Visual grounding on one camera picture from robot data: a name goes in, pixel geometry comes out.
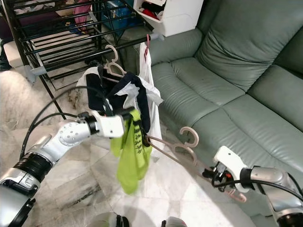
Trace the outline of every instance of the white cabinet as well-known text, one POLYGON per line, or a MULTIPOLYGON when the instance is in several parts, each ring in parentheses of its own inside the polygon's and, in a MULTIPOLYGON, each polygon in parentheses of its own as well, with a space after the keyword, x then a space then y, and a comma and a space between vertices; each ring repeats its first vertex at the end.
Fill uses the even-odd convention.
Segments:
POLYGON ((148 0, 165 8, 161 20, 154 19, 139 11, 144 0, 134 0, 134 9, 142 15, 154 31, 164 36, 175 35, 196 27, 203 0, 148 0))

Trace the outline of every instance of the drying rack rail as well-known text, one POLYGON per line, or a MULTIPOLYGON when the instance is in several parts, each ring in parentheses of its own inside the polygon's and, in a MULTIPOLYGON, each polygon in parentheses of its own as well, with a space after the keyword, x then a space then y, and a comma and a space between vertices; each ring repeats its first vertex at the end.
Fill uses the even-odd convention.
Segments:
MULTIPOLYGON (((124 31, 144 26, 150 31, 153 27, 145 21, 125 0, 115 0, 115 6, 109 7, 107 2, 112 0, 87 0, 79 1, 70 5, 58 5, 62 0, 46 0, 24 5, 28 0, 1 0, 3 11, 8 20, 21 60, 27 72, 27 79, 35 82, 39 77, 45 86, 50 97, 53 94, 49 88, 51 84, 55 90, 53 81, 84 71, 90 66, 83 66, 61 74, 49 76, 48 72, 69 66, 85 60, 98 59, 102 62, 102 55, 112 52, 112 49, 105 49, 105 45, 112 44, 119 51, 128 46, 145 42, 147 37, 120 43, 124 31), (54 4, 54 7, 38 11, 17 14, 15 10, 25 7, 36 7, 41 4, 54 4), (75 10, 79 7, 89 7, 86 12, 74 13, 68 16, 57 16, 52 19, 36 21, 35 23, 24 24, 25 18, 34 18, 60 10, 75 10), (126 23, 129 19, 136 19, 136 23, 126 23), (119 22, 124 26, 115 28, 113 23, 119 22), (107 24, 108 30, 104 31, 102 25, 107 24), (107 37, 111 35, 114 43, 109 43, 107 37)), ((59 112, 62 110, 58 103, 55 103, 59 112)))

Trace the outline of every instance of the sofa armrest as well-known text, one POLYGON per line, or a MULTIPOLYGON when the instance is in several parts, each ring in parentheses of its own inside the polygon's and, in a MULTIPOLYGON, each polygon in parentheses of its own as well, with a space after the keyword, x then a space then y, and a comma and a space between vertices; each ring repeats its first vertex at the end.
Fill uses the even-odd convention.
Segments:
POLYGON ((153 40, 150 44, 151 64, 192 57, 202 41, 199 29, 166 37, 164 41, 153 40))

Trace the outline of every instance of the tiled floor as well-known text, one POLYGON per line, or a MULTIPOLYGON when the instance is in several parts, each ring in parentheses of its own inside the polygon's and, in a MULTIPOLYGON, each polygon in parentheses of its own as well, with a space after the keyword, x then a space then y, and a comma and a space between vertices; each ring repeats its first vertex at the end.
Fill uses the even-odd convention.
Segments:
MULTIPOLYGON (((14 70, 0 73, 0 92, 3 173, 18 160, 30 121, 50 98, 40 81, 32 87, 14 70)), ((60 100, 65 112, 75 114, 86 109, 85 101, 75 97, 78 94, 70 93, 60 100)), ((55 111, 52 107, 47 113, 55 111)), ((28 147, 42 134, 52 133, 53 127, 46 125, 59 120, 54 118, 37 128, 28 147)), ((162 134, 175 140, 165 126, 162 134)), ((229 197, 161 153, 151 157, 148 173, 133 195, 126 195, 120 187, 117 163, 108 139, 93 136, 72 148, 42 182, 24 226, 84 227, 94 216, 114 211, 127 216, 133 227, 159 227, 169 216, 182 218, 189 227, 254 227, 229 197)))

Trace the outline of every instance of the lime green cloth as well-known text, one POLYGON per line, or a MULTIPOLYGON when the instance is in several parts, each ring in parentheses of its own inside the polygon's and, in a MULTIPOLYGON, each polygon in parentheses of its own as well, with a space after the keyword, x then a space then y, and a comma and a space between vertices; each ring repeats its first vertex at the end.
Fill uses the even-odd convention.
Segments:
POLYGON ((130 114, 133 118, 125 121, 124 135, 110 141, 111 151, 120 157, 117 177, 127 194, 135 192, 138 181, 145 176, 152 151, 151 146, 143 145, 140 126, 134 125, 134 122, 141 120, 138 110, 130 114))

